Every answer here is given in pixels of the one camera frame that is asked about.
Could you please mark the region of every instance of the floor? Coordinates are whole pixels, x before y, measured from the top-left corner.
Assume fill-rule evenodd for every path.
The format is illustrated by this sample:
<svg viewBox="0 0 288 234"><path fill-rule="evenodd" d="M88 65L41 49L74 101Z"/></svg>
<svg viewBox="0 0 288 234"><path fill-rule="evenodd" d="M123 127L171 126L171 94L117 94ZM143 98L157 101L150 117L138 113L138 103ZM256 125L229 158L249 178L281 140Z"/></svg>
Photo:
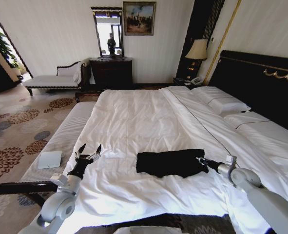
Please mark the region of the floor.
<svg viewBox="0 0 288 234"><path fill-rule="evenodd" d="M159 89L162 86L141 86ZM52 137L76 104L75 90L39 91L31 97L20 84L0 93L0 183L18 182L29 165ZM96 101L84 97L81 101ZM40 211L39 206L23 195L0 195L0 233L16 234ZM82 228L78 233L111 234L124 225L167 225L184 232L234 233L228 215L192 216L159 215L130 224Z"/></svg>

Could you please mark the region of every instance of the telephone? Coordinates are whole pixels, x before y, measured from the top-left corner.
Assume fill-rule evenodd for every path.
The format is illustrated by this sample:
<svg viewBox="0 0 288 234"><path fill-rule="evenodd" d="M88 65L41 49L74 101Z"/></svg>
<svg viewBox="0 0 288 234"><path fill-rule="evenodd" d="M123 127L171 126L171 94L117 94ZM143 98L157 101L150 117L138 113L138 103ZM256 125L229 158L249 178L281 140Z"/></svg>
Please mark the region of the telephone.
<svg viewBox="0 0 288 234"><path fill-rule="evenodd" d="M196 77L196 78L193 78L193 79L191 80L191 83L192 83L193 85L200 85L200 84L202 83L202 80L200 79L200 77Z"/></svg>

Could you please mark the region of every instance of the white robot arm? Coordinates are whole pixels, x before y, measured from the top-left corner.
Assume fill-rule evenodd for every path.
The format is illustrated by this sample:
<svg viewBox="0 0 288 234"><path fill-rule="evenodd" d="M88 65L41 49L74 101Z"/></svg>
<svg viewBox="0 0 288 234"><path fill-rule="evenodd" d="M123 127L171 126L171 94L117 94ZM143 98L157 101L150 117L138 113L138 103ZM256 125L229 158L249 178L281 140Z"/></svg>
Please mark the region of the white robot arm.
<svg viewBox="0 0 288 234"><path fill-rule="evenodd" d="M66 176L54 175L51 180L58 185L58 192L50 196L29 226L19 234L55 234L75 209L75 200L85 168L100 158L101 145L96 153L82 155L85 144L76 152L76 165Z"/></svg>
<svg viewBox="0 0 288 234"><path fill-rule="evenodd" d="M288 234L288 202L266 189L259 176L251 170L236 168L236 157L228 156L229 164L206 160L207 165L243 189L254 208L278 234Z"/></svg>
<svg viewBox="0 0 288 234"><path fill-rule="evenodd" d="M58 192L45 201L41 212L19 234L55 234L63 221L72 214L84 170L88 164L100 157L101 145L92 155L81 155L84 147L85 145L76 153L77 164L67 177L59 175L53 179L53 182L59 186ZM278 234L288 234L288 202L280 195L264 188L256 173L248 169L236 168L234 156L228 157L229 164L205 158L198 158L198 160L215 169L234 186L243 189L250 203Z"/></svg>

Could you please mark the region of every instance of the wooden dresser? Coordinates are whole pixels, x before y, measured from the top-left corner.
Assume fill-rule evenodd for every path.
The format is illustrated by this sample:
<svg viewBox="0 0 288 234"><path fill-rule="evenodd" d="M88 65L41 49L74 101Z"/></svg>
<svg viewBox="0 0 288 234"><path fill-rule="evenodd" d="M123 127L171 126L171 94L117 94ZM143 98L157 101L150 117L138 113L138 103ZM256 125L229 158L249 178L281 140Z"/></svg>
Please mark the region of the wooden dresser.
<svg viewBox="0 0 288 234"><path fill-rule="evenodd" d="M90 65L98 88L132 89L131 58L93 58Z"/></svg>

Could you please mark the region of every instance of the wall mirror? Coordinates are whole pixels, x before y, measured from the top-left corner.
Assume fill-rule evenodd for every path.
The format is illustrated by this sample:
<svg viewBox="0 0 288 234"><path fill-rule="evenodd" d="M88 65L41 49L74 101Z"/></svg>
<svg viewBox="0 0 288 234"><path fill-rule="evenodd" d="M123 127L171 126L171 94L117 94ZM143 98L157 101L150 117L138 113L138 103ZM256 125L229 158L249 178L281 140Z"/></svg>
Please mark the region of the wall mirror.
<svg viewBox="0 0 288 234"><path fill-rule="evenodd" d="M121 7L91 7L101 57L124 57Z"/></svg>

